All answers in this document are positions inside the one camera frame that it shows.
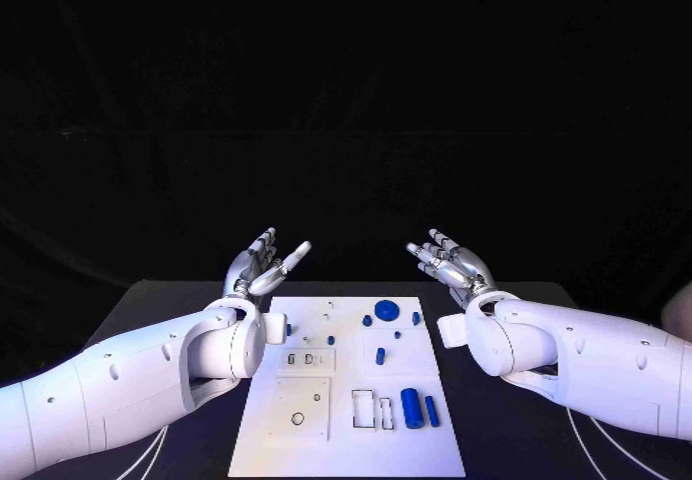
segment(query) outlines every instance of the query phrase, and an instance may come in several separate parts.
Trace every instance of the blue disc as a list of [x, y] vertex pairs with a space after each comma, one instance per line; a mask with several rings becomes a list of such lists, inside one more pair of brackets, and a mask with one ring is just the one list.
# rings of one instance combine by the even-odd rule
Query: blue disc
[[399, 316], [399, 306], [391, 300], [381, 300], [375, 304], [375, 315], [385, 322], [397, 320]]

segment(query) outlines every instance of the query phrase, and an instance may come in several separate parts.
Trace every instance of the cylindrical blue battery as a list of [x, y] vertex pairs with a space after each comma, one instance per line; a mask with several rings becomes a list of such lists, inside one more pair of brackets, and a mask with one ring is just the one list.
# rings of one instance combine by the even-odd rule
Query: cylindrical blue battery
[[424, 425], [421, 402], [418, 401], [418, 391], [415, 388], [407, 388], [401, 391], [401, 404], [404, 406], [404, 418], [408, 428], [421, 428]]
[[434, 427], [438, 427], [440, 419], [437, 418], [435, 402], [433, 402], [433, 397], [425, 397], [425, 408], [428, 409], [430, 424]]

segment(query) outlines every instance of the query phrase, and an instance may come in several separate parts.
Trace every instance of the robotic hand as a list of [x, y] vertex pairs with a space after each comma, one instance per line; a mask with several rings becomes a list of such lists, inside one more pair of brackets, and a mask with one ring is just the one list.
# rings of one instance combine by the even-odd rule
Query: robotic hand
[[692, 440], [692, 344], [634, 320], [519, 300], [473, 252], [430, 235], [440, 246], [407, 249], [466, 310], [438, 320], [444, 346], [469, 345], [489, 375], [606, 423]]
[[0, 389], [0, 479], [144, 438], [254, 375], [265, 343], [286, 341], [286, 315], [260, 313], [261, 296], [310, 250], [304, 242], [273, 260], [274, 234], [235, 258], [203, 311], [108, 338]]

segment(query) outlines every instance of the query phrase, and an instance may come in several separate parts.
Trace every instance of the white board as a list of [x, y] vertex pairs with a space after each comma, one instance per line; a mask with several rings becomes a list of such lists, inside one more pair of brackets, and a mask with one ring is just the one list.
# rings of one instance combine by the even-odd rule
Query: white board
[[[267, 345], [249, 388], [229, 477], [466, 475], [418, 298], [388, 298], [401, 310], [392, 322], [375, 316], [379, 300], [273, 299], [270, 311], [286, 313], [293, 333], [286, 345]], [[415, 326], [414, 311], [421, 313]], [[366, 314], [371, 327], [362, 324]], [[333, 345], [327, 343], [330, 335]], [[384, 365], [375, 363], [378, 348], [386, 352]], [[405, 388], [415, 388], [420, 394], [425, 426], [415, 430], [405, 426]], [[353, 390], [372, 390], [375, 429], [353, 428]], [[425, 411], [427, 395], [435, 402], [437, 428]], [[391, 399], [394, 430], [382, 429], [381, 398]]]

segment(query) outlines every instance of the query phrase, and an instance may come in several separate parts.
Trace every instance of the dark table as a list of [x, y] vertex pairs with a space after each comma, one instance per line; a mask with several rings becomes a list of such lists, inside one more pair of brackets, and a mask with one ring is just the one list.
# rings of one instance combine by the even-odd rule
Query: dark table
[[[554, 283], [500, 283], [519, 298], [574, 307]], [[105, 338], [202, 310], [221, 296], [221, 282], [141, 281], [128, 290], [85, 347]], [[533, 392], [487, 376], [466, 347], [447, 350], [437, 319], [459, 313], [447, 289], [435, 282], [286, 282], [274, 296], [415, 296], [433, 339], [447, 404], [469, 479], [600, 479], [570, 425], [565, 408]], [[264, 299], [267, 311], [271, 296]], [[249, 381], [213, 399], [169, 427], [147, 479], [224, 479], [235, 448]], [[655, 478], [608, 443], [588, 418], [572, 412], [580, 433], [608, 478]], [[623, 447], [670, 479], [692, 478], [688, 442], [636, 434], [604, 425]], [[39, 479], [115, 479], [140, 457], [154, 435], [107, 452], [68, 460], [38, 472]], [[138, 479], [143, 461], [127, 478]]]

